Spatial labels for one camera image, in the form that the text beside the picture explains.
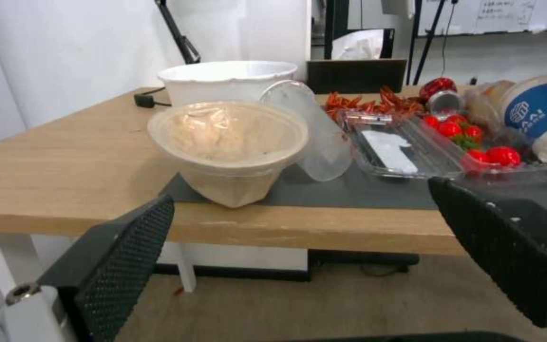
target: plastic container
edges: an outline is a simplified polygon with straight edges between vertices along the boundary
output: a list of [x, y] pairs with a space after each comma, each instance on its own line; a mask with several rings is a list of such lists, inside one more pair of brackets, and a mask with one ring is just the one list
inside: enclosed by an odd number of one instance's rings
[[264, 91], [261, 102], [304, 119], [308, 124], [310, 141], [297, 164], [312, 179], [330, 181], [342, 175], [351, 165], [349, 139], [326, 115], [305, 84], [280, 81]]
[[283, 61], [216, 61], [181, 65], [158, 73], [173, 106], [196, 102], [258, 101], [263, 91], [291, 79], [297, 66]]
[[547, 162], [547, 75], [520, 82], [500, 99], [504, 124], [533, 140], [532, 149]]
[[514, 82], [504, 80], [483, 84], [466, 91], [464, 102], [468, 119], [472, 123], [486, 128], [491, 134], [500, 134], [504, 123], [497, 108], [501, 96], [512, 86], [514, 86]]
[[174, 107], [148, 131], [195, 191], [230, 208], [263, 199], [308, 142], [302, 119], [244, 102]]
[[514, 147], [523, 160], [514, 168], [477, 162], [417, 116], [393, 122], [390, 115], [363, 115], [348, 110], [339, 117], [356, 151], [356, 163], [370, 175], [469, 178], [497, 186], [547, 182], [547, 163], [532, 153], [523, 134], [510, 128], [495, 139], [485, 138], [483, 145], [484, 149], [496, 145]]

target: clear plastic tray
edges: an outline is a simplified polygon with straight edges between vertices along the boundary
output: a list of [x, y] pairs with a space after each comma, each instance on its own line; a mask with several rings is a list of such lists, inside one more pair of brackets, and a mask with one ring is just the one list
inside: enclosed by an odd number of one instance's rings
[[[484, 147], [511, 145], [517, 149], [523, 162], [510, 168], [474, 160], [417, 115], [393, 122], [390, 115], [363, 115], [347, 110], [338, 118], [339, 125], [352, 142], [356, 163], [371, 175], [470, 178], [486, 180], [490, 184], [547, 181], [547, 164], [538, 160], [530, 151], [529, 142], [518, 132], [505, 130], [504, 134], [483, 141]], [[399, 157], [398, 149], [404, 157]]]

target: black mesh pad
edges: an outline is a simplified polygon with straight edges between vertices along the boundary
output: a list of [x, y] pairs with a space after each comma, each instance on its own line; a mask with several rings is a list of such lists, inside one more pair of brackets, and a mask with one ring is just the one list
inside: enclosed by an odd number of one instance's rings
[[158, 260], [174, 214], [161, 197], [91, 228], [39, 283], [58, 288], [80, 340], [113, 341]]

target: wooden table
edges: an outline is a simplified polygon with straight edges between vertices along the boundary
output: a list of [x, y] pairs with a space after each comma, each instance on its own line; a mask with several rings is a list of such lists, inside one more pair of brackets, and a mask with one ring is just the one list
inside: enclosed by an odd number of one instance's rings
[[[403, 95], [415, 95], [407, 87]], [[0, 232], [80, 236], [156, 197], [176, 173], [132, 93], [0, 141]], [[319, 100], [326, 96], [319, 95]], [[366, 95], [369, 99], [375, 95]], [[436, 210], [177, 203], [170, 240], [461, 255]]]

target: cherry tomato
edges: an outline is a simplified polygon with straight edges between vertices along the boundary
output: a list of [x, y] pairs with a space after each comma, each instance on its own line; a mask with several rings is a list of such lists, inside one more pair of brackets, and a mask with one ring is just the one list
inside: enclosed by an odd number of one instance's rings
[[449, 115], [449, 117], [445, 120], [445, 123], [466, 123], [467, 119], [465, 119], [464, 115], [459, 114], [453, 114]]
[[472, 138], [474, 142], [481, 143], [484, 132], [482, 132], [479, 126], [471, 125], [465, 128], [464, 134], [465, 136]]
[[428, 115], [428, 116], [424, 116], [423, 118], [423, 121], [426, 125], [434, 128], [434, 129], [437, 129], [438, 128], [438, 124], [440, 124], [438, 122], [438, 119], [434, 116], [434, 115]]
[[489, 168], [489, 156], [481, 150], [468, 150], [462, 159], [462, 166], [468, 171], [484, 171]]
[[449, 121], [439, 124], [438, 132], [447, 138], [453, 138], [463, 133], [462, 128], [457, 123], [450, 123]]
[[520, 165], [520, 154], [508, 146], [492, 147], [487, 151], [489, 161], [499, 163], [501, 166], [515, 167]]
[[469, 150], [467, 154], [469, 154], [470, 157], [472, 157], [474, 160], [477, 160], [478, 162], [487, 162], [487, 163], [490, 162], [489, 156], [483, 151]]

